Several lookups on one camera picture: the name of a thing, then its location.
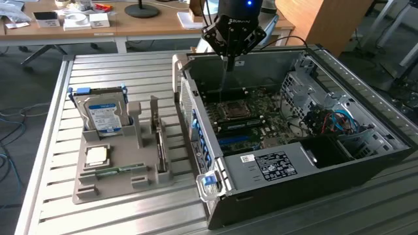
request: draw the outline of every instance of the gray 3d-printed holder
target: gray 3d-printed holder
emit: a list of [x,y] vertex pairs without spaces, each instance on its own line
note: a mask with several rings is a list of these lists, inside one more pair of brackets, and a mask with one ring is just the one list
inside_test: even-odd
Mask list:
[[[121,127],[121,135],[100,139],[94,130],[82,131],[72,195],[74,204],[160,188],[173,183],[171,161],[164,147],[164,123],[157,117],[156,98],[150,97],[149,121],[138,122],[138,102],[129,102],[126,108],[132,125]],[[88,149],[94,147],[106,149],[106,158],[100,163],[86,164]]]

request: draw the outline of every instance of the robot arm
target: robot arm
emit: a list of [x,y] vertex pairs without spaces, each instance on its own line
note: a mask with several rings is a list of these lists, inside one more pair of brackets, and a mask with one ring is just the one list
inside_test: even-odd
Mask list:
[[220,0],[217,17],[203,29],[203,38],[227,62],[227,71],[233,69],[235,58],[247,54],[265,38],[259,26],[259,14],[273,14],[272,0]]

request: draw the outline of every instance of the gray carpet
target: gray carpet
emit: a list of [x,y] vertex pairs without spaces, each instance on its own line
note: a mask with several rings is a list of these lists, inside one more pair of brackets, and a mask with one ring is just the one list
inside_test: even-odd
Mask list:
[[[375,16],[364,18],[357,29],[359,34],[365,32]],[[390,85],[390,77],[378,65],[378,62],[398,63],[408,50],[416,43],[418,34],[412,31],[399,28],[384,47],[386,53],[378,54],[372,59],[363,59],[359,53],[343,53],[340,60],[348,68],[363,78],[371,85],[379,88],[387,88]],[[196,46],[197,40],[158,40],[150,44],[150,41],[142,41],[138,44],[130,43],[136,51],[149,50],[173,50],[188,49]],[[98,43],[100,49],[94,50],[89,44],[66,45],[62,49],[69,54],[97,54],[116,53],[116,45],[113,43]],[[0,110],[10,107],[25,107],[36,103],[50,101],[54,88],[56,77],[60,70],[61,54],[54,50],[49,50],[29,65],[33,73],[26,73],[20,67],[20,62],[28,56],[16,47],[10,47],[6,54],[0,56]],[[414,70],[411,77],[418,76],[418,69]],[[36,109],[36,112],[44,112],[46,107]],[[9,118],[13,121],[21,121],[20,116]],[[26,131],[24,135],[6,146],[9,155],[12,156],[16,167],[21,176],[24,185],[28,184],[29,174],[36,156],[37,145],[44,128],[45,116],[26,118]],[[0,137],[16,127],[16,124],[0,122]],[[5,168],[0,169],[0,176],[4,174]],[[20,206],[22,202],[25,189],[16,196],[16,177],[13,172],[9,173],[4,182],[0,183],[0,205],[13,204],[10,208],[0,210],[0,234],[10,235],[14,231]]]

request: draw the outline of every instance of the green circuit board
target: green circuit board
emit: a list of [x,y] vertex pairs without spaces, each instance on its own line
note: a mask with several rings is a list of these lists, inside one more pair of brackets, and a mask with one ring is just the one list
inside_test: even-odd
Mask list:
[[301,136],[292,132],[279,111],[279,95],[264,88],[243,91],[243,99],[205,103],[205,110],[224,156],[284,145]]

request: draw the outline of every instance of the aluminum slotted table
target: aluminum slotted table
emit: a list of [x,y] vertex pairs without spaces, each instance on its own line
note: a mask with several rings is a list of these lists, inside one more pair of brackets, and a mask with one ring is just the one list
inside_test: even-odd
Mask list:
[[[402,235],[416,231],[418,155],[359,188],[220,230],[207,230],[172,100],[172,55],[181,52],[80,55],[62,62],[16,234]],[[141,102],[141,119],[149,117],[149,96],[160,99],[176,182],[165,188],[74,205],[70,195],[82,122],[65,91],[68,87],[102,88],[121,83],[128,87],[128,100]]]

